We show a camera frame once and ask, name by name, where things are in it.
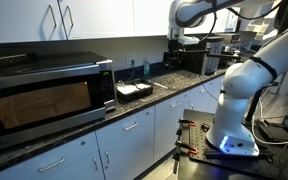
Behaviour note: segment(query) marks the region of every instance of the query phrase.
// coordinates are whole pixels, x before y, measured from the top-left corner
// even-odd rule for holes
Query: microwave control panel
[[[102,92],[104,97],[104,102],[113,100],[115,98],[114,95],[114,82],[112,78],[112,71],[101,71],[101,85]]]

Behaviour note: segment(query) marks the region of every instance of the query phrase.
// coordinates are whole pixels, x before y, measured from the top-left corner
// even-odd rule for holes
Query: bottle
[[[149,74],[151,71],[150,63],[147,60],[144,61],[144,74]]]

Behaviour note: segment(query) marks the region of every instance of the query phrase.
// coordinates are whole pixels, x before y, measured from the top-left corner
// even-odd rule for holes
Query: black tray
[[[124,102],[131,102],[131,101],[149,96],[153,93],[153,84],[143,79],[135,79],[132,81],[124,82],[125,85],[136,85],[140,83],[149,85],[150,87],[145,88],[145,89],[140,89],[138,91],[135,91],[129,94],[123,94],[119,90],[117,90],[117,97]]]

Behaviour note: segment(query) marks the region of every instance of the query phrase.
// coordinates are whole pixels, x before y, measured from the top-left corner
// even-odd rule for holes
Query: lab equipment
[[[209,13],[214,13],[216,21],[217,10],[239,2],[241,0],[173,1],[169,16],[168,53],[164,54],[167,57],[163,59],[165,65],[170,66],[181,61],[179,47],[197,44],[203,40],[184,36],[184,28],[198,26],[203,23],[203,16]],[[288,1],[284,0],[279,5],[286,7]],[[244,64],[237,63],[227,69],[213,124],[206,134],[207,141],[224,154],[258,156],[259,148],[252,133],[241,124],[248,98],[286,71],[288,28],[279,32],[276,39],[265,44]]]

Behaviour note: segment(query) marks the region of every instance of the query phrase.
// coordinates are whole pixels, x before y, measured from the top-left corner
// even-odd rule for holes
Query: cabinet door
[[[104,174],[99,152],[96,151],[70,166],[57,171],[45,178],[46,180],[78,179],[78,180],[104,180]]]
[[[212,83],[205,83],[190,91],[190,106],[191,110],[208,112],[211,96],[208,94],[212,91]]]
[[[212,94],[213,97],[210,98],[210,103],[209,103],[209,107],[208,107],[209,113],[215,113],[215,111],[216,111],[217,104],[218,104],[218,98],[219,98],[220,91],[222,88],[223,79],[224,79],[224,76],[221,76],[221,77],[218,77],[218,78],[212,80],[212,86],[213,87],[212,87],[212,90],[210,93]]]
[[[189,93],[177,95],[156,105],[154,162],[175,148],[178,120],[188,106]]]
[[[93,132],[1,171],[0,180],[42,179],[95,151],[98,146]]]
[[[173,0],[134,0],[135,36],[167,35]]]
[[[58,0],[69,39],[134,36],[133,0]]]
[[[107,180],[128,180],[153,165],[154,107],[96,131]]]
[[[57,0],[0,0],[0,43],[63,39]]]

